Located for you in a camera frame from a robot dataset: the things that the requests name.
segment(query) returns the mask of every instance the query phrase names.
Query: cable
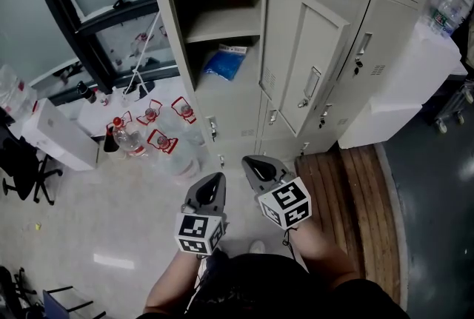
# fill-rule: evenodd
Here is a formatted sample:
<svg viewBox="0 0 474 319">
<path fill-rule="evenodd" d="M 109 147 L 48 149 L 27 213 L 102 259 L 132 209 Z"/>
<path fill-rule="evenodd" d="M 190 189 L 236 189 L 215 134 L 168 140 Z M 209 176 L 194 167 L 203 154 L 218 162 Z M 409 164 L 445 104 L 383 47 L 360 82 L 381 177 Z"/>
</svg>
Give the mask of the cable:
<svg viewBox="0 0 474 319">
<path fill-rule="evenodd" d="M 135 79 L 135 76 L 137 74 L 138 74 L 138 77 L 140 78 L 140 82 L 141 82 L 141 85 L 143 86 L 144 90 L 147 92 L 147 94 L 150 94 L 147 87 L 145 86 L 145 83 L 143 81 L 143 78 L 141 77 L 141 74 L 138 72 L 138 68 L 140 67 L 141 60 L 143 59 L 145 51 L 147 50 L 147 47 L 148 47 L 148 42 L 150 41 L 151 34 L 153 33 L 153 31 L 155 29 L 156 22 L 158 21 L 160 16 L 161 16 L 161 11 L 158 11 L 156 16 L 155 16 L 155 19 L 153 20 L 153 23 L 151 25 L 150 32 L 147 34 L 147 40 L 145 41 L 145 45 L 143 46 L 143 50 L 141 51 L 140 58 L 138 59 L 138 62 L 136 63 L 135 69 L 133 70 L 133 75 L 132 75 L 132 78 L 130 79 L 130 83 L 128 84 L 127 89 L 125 89 L 124 92 L 122 93 L 123 96 L 125 96 L 127 94 L 128 90 L 132 86 L 133 80 Z"/>
<path fill-rule="evenodd" d="M 293 260 L 296 261 L 296 258 L 295 258 L 295 253 L 293 251 L 293 246 L 291 245 L 290 243 L 290 230 L 293 230 L 293 231 L 298 231 L 297 228 L 292 228 L 290 227 L 289 229 L 287 229 L 285 232 L 284 232 L 284 235 L 283 235 L 283 241 L 281 242 L 284 246 L 287 246 L 288 249 L 290 250 L 291 252 L 291 257 L 293 257 Z"/>
</svg>

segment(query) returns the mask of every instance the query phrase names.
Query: white sneaker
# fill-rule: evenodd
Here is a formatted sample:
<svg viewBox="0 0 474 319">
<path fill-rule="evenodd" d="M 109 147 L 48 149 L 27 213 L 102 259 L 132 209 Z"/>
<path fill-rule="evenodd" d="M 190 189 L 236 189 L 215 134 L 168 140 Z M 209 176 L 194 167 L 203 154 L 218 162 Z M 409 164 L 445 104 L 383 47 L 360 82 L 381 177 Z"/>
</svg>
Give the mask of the white sneaker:
<svg viewBox="0 0 474 319">
<path fill-rule="evenodd" d="M 265 244 L 262 240 L 255 240 L 250 244 L 249 253 L 264 254 Z"/>
</svg>

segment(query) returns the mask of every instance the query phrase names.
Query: locker vent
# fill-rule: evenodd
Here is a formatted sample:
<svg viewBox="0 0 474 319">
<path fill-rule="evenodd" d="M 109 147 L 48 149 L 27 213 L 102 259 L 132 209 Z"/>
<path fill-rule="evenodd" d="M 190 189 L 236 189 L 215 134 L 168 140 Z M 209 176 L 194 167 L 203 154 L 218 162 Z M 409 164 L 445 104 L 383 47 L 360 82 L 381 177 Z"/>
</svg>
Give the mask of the locker vent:
<svg viewBox="0 0 474 319">
<path fill-rule="evenodd" d="M 267 85 L 270 86 L 271 90 L 275 88 L 276 77 L 273 73 L 270 72 L 270 69 L 268 69 L 267 67 L 265 68 L 265 71 L 264 71 L 264 80 L 267 83 Z"/>
<path fill-rule="evenodd" d="M 381 75 L 385 69 L 385 65 L 378 65 L 377 67 L 373 68 L 373 71 L 370 75 Z"/>
<path fill-rule="evenodd" d="M 244 130 L 241 132 L 241 136 L 253 136 L 254 130 Z"/>
</svg>

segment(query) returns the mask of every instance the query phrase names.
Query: gray floor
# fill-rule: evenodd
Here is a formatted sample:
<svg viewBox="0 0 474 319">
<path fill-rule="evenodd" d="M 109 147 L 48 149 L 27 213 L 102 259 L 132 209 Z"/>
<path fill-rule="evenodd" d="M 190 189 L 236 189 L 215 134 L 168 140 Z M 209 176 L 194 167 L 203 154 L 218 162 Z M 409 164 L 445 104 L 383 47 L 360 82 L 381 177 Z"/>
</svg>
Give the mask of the gray floor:
<svg viewBox="0 0 474 319">
<path fill-rule="evenodd" d="M 441 135 L 414 118 L 384 144 L 401 201 L 412 319 L 467 318 L 474 298 L 474 107 Z"/>
<path fill-rule="evenodd" d="M 205 148 L 200 160 L 199 175 L 181 185 L 137 160 L 114 164 L 105 156 L 97 170 L 69 169 L 51 181 L 55 206 L 0 194 L 0 264 L 12 271 L 23 266 L 39 292 L 73 285 L 95 301 L 92 314 L 105 309 L 110 318 L 136 318 L 176 253 L 175 216 L 187 188 L 218 171 Z M 281 244 L 283 230 L 263 217 L 243 171 L 226 177 L 224 249 L 237 255 L 262 239 L 268 252 L 290 256 Z"/>
</svg>

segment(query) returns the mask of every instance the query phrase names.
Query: open locker door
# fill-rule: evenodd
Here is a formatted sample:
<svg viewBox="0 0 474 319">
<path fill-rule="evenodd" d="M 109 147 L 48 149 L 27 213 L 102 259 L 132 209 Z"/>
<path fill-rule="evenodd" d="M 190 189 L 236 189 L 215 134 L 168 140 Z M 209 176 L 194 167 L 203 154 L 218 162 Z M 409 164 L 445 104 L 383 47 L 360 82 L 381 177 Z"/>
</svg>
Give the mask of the open locker door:
<svg viewBox="0 0 474 319">
<path fill-rule="evenodd" d="M 294 136 L 321 97 L 349 25 L 315 0 L 263 0 L 258 82 Z"/>
</svg>

